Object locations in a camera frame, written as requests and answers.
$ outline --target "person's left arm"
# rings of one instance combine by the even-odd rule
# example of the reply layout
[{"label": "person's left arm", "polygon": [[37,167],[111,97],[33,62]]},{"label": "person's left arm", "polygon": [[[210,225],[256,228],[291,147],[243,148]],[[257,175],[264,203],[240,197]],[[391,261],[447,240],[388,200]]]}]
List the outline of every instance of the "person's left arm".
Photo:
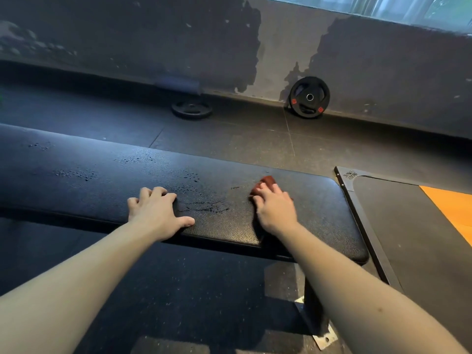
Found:
[{"label": "person's left arm", "polygon": [[176,218],[176,195],[161,187],[128,199],[129,222],[96,244],[0,297],[0,353],[72,353],[118,282]]}]

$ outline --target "weight plate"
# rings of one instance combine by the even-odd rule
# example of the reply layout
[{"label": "weight plate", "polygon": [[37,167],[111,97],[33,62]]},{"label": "weight plate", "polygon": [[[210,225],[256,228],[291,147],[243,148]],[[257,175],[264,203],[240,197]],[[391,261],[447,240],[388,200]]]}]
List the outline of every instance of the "weight plate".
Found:
[{"label": "weight plate", "polygon": [[289,103],[303,118],[319,118],[329,104],[327,84],[317,77],[299,79],[290,90]]},{"label": "weight plate", "polygon": [[196,120],[208,117],[213,110],[201,101],[184,101],[172,104],[172,111],[180,118]]}]

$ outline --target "weight bench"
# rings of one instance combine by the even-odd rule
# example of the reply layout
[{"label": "weight bench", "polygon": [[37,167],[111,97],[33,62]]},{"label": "weight bench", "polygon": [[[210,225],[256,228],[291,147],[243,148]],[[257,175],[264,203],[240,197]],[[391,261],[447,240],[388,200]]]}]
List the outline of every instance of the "weight bench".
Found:
[{"label": "weight bench", "polygon": [[[178,194],[176,216],[196,220],[168,243],[294,262],[260,227],[248,198],[258,180],[273,175],[302,225],[356,263],[369,258],[341,188],[327,177],[4,124],[0,148],[2,217],[109,233],[127,222],[127,198],[163,186]],[[324,334],[321,305],[309,297],[305,309]]]}]

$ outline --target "black rubber floor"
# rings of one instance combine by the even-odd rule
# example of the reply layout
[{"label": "black rubber floor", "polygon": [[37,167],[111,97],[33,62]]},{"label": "black rubber floor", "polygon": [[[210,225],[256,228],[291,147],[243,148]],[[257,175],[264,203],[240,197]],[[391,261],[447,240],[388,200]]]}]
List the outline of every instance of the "black rubber floor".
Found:
[{"label": "black rubber floor", "polygon": [[[169,110],[182,98],[177,93],[6,62],[0,62],[0,95],[5,124],[331,178],[335,166],[346,166],[472,188],[471,143],[445,136],[328,115],[307,121],[278,107],[213,96],[207,97],[212,116],[189,125]],[[0,293],[100,237],[0,221]],[[76,352],[129,353],[139,343],[143,350],[169,345],[170,353],[181,353],[200,343],[192,353],[316,353],[296,310],[278,301],[302,293],[293,264],[156,244],[120,283]],[[234,312],[226,311],[228,303]]]},{"label": "black rubber floor", "polygon": [[404,293],[472,352],[472,247],[419,186],[357,177],[354,191]]}]

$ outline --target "black padded bench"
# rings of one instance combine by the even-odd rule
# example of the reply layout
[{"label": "black padded bench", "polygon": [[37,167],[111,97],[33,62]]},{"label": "black padded bench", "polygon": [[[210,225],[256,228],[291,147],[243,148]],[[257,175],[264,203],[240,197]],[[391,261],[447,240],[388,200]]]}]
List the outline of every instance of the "black padded bench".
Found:
[{"label": "black padded bench", "polygon": [[336,182],[327,177],[0,124],[0,216],[108,233],[127,221],[143,186],[178,194],[196,225],[170,243],[293,261],[254,220],[251,188],[273,175],[300,223],[357,263],[368,251]]}]

